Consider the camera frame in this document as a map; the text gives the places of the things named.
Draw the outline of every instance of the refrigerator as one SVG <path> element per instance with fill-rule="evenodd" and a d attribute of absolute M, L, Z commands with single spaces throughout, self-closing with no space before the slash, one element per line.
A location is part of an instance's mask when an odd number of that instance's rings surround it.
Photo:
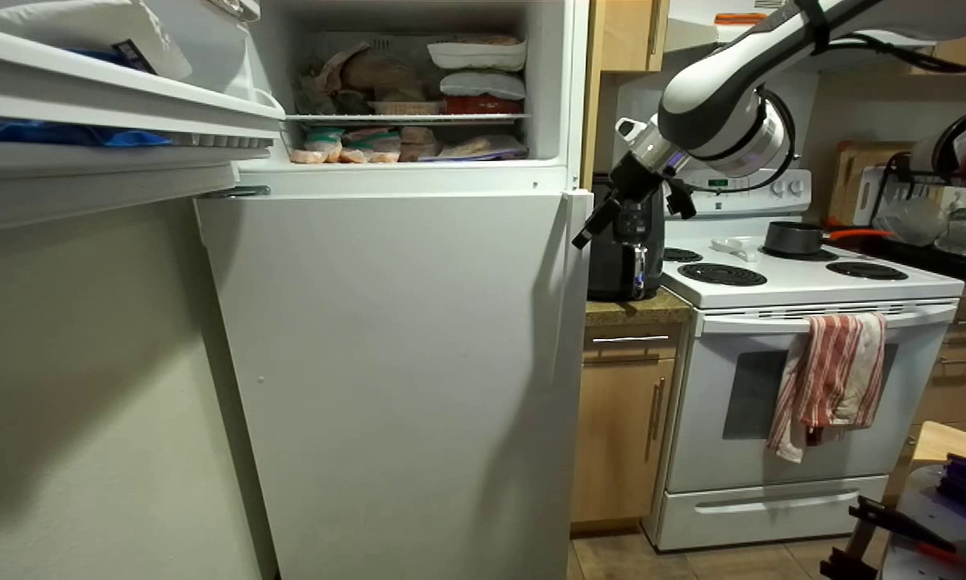
<path fill-rule="evenodd" d="M 1 118 L 178 146 L 0 143 L 0 228 L 195 200 L 281 577 L 564 578 L 589 3 L 147 4 L 191 62 L 186 82 L 0 33 Z M 295 115 L 308 54 L 364 41 L 421 58 L 463 32 L 526 40 L 524 114 L 376 121 L 513 131 L 527 159 L 288 162 L 300 128 L 346 122 Z"/>

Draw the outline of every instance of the orange handle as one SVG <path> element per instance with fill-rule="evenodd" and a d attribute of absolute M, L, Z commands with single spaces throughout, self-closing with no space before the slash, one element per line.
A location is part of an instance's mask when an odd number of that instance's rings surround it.
<path fill-rule="evenodd" d="M 841 231 L 830 232 L 829 239 L 834 241 L 834 239 L 841 238 L 854 238 L 856 235 L 879 235 L 884 238 L 888 235 L 894 235 L 893 231 L 884 231 L 881 229 L 846 229 Z"/>

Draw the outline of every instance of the white wall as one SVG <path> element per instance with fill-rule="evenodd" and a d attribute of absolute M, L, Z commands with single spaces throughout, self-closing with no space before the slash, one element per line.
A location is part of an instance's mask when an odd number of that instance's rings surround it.
<path fill-rule="evenodd" d="M 966 113 L 966 77 L 907 76 L 893 66 L 823 74 L 808 126 L 804 166 L 813 172 L 813 209 L 829 206 L 837 143 L 894 142 L 936 135 Z"/>
<path fill-rule="evenodd" d="M 647 121 L 652 114 L 658 113 L 658 102 L 668 82 L 673 80 L 678 71 L 703 58 L 707 52 L 708 48 L 670 52 L 665 55 L 660 72 L 645 76 L 605 73 L 598 109 L 598 146 L 595 156 L 597 172 L 611 170 L 626 151 L 622 139 L 616 136 L 615 121 L 621 117 Z M 774 77 L 767 84 L 767 87 L 780 94 L 794 114 L 797 128 L 796 151 L 799 154 L 802 153 L 806 140 L 818 81 L 819 75 L 815 71 L 791 70 Z M 688 168 L 697 168 L 699 165 L 700 162 L 695 160 L 688 162 Z"/>
<path fill-rule="evenodd" d="M 187 201 L 0 231 L 0 579 L 273 575 L 201 250 Z"/>

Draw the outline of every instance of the blue cloth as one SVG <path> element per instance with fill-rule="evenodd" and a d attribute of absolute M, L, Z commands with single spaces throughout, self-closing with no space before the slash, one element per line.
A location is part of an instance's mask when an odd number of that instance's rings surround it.
<path fill-rule="evenodd" d="M 137 129 L 0 118 L 0 142 L 75 144 L 86 147 L 155 147 L 171 144 L 171 139 Z"/>

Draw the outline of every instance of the black cable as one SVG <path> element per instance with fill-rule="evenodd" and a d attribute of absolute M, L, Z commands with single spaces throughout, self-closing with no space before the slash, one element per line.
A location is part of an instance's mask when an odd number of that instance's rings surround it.
<path fill-rule="evenodd" d="M 894 44 L 884 43 L 872 36 L 860 33 L 846 34 L 838 40 L 857 40 L 858 43 L 830 43 L 826 48 L 828 51 L 840 51 L 840 49 L 862 49 L 862 51 L 880 52 L 880 54 L 895 56 L 902 62 L 913 65 L 914 67 L 929 70 L 932 73 L 958 74 L 966 73 L 966 64 L 947 61 L 937 58 L 937 56 L 916 52 L 913 49 L 895 47 Z"/>
<path fill-rule="evenodd" d="M 791 110 L 787 106 L 787 103 L 784 102 L 784 99 L 782 99 L 780 95 L 777 95 L 773 91 L 770 91 L 770 89 L 767 89 L 763 85 L 762 87 L 759 87 L 758 89 L 756 89 L 756 92 L 759 94 L 761 98 L 773 104 L 773 106 L 776 107 L 777 113 L 780 114 L 780 120 L 782 121 L 782 124 L 784 124 L 784 131 L 787 135 L 787 155 L 786 157 L 784 157 L 784 162 L 780 164 L 780 167 L 777 168 L 776 172 L 773 172 L 773 175 L 766 177 L 766 179 L 763 180 L 762 183 L 755 184 L 755 186 L 748 186 L 743 188 L 709 188 L 708 189 L 708 188 L 703 188 L 699 186 L 692 186 L 692 184 L 685 184 L 686 189 L 692 192 L 707 191 L 707 192 L 714 193 L 715 195 L 719 195 L 721 193 L 738 193 L 743 191 L 753 191 L 756 189 L 762 189 L 766 186 L 769 186 L 769 184 L 773 183 L 773 181 L 780 179 L 780 176 L 784 175 L 784 172 L 790 168 L 791 161 L 795 159 L 794 152 L 795 152 L 795 146 L 797 142 L 797 127 L 794 122 L 794 115 L 791 114 Z"/>

